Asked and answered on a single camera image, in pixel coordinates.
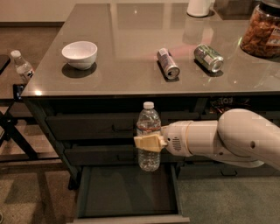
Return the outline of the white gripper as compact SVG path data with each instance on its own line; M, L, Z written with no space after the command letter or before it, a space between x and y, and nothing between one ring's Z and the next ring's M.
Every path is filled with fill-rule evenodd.
M163 136L153 134L135 136L134 142L138 149L160 152L164 147L174 156L190 157L192 153L187 146L187 131L192 121L179 121L161 128Z

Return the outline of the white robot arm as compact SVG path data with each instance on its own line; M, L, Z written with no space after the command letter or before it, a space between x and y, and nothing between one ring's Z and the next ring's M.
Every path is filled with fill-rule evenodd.
M280 128L241 108L224 112L217 121L174 122L134 141L145 151L167 149L178 157L203 156L246 168L267 164L280 170Z

